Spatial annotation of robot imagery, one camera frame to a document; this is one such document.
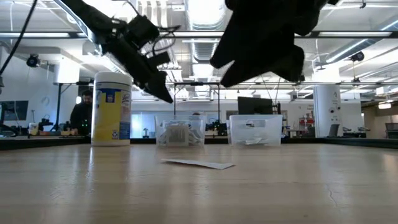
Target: clear plastic bin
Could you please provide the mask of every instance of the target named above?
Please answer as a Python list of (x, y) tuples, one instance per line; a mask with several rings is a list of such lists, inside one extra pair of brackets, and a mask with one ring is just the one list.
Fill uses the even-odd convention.
[(205, 145), (207, 116), (156, 116), (156, 145), (188, 147)]
[(232, 115), (232, 145), (280, 146), (282, 115)]

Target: desk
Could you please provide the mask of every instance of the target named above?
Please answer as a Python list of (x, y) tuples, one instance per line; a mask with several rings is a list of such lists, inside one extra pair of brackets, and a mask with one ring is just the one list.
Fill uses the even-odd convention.
[(292, 137), (292, 133), (296, 133), (296, 136), (298, 137), (302, 133), (306, 133), (307, 130), (299, 130), (299, 129), (286, 129), (288, 137)]
[(0, 151), (0, 223), (398, 223), (397, 158), (327, 144)]

